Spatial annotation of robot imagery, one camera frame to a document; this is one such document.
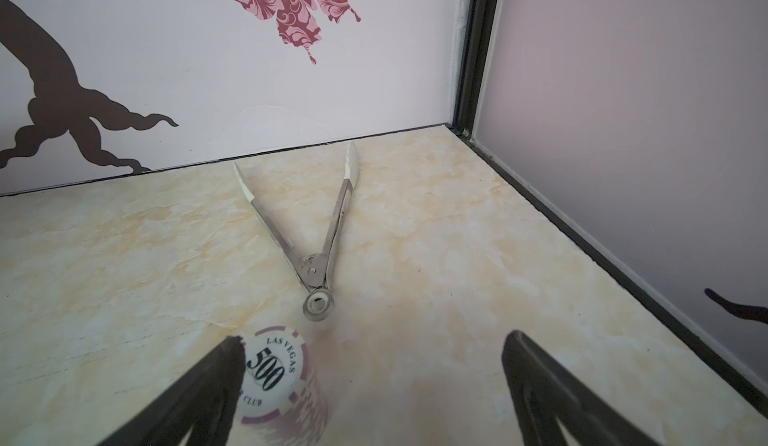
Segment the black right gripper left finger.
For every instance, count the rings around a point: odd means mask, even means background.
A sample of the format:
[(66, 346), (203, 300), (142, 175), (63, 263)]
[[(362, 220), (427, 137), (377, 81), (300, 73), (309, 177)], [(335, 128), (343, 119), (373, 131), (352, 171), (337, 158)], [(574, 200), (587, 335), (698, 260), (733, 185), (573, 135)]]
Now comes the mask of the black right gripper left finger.
[(229, 336), (103, 445), (224, 445), (245, 374), (241, 337)]

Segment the black corner frame post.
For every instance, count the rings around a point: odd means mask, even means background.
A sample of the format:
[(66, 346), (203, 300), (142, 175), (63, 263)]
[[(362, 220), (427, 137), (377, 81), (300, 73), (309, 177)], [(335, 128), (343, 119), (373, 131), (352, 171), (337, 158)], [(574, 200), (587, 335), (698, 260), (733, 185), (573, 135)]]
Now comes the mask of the black corner frame post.
[(459, 137), (470, 137), (474, 129), (498, 2), (469, 1), (456, 104), (451, 122), (451, 129)]

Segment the pink poker chip stack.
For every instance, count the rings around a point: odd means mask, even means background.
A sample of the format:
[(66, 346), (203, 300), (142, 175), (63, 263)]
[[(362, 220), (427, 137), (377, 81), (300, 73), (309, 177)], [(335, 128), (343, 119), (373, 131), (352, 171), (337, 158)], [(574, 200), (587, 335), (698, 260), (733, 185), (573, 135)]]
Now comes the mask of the pink poker chip stack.
[(328, 404), (307, 342), (286, 326), (271, 326), (244, 340), (245, 373), (236, 420), (266, 445), (316, 445)]

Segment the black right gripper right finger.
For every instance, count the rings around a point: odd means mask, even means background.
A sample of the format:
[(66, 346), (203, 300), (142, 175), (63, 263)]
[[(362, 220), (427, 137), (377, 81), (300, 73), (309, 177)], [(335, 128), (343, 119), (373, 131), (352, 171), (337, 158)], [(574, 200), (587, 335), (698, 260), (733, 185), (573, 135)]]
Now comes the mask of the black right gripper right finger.
[(567, 430), (581, 445), (654, 445), (520, 330), (505, 339), (502, 365), (526, 445), (565, 445)]

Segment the metal kitchen tongs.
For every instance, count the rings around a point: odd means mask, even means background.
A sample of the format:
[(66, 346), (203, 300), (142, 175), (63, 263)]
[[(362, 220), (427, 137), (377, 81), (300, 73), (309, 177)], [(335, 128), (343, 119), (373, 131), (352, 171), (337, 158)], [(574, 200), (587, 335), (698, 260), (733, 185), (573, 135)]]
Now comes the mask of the metal kitchen tongs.
[(232, 163), (237, 182), (246, 200), (255, 210), (261, 223), (267, 228), (273, 241), (282, 249), (284, 257), (294, 270), (307, 296), (302, 305), (305, 318), (311, 322), (325, 320), (333, 311), (335, 299), (332, 292), (333, 271), (337, 258), (344, 220), (359, 177), (359, 153), (353, 141), (347, 143), (344, 177), (331, 215), (323, 248), (319, 253), (300, 256), (291, 241), (282, 234), (278, 225), (260, 204), (236, 162)]

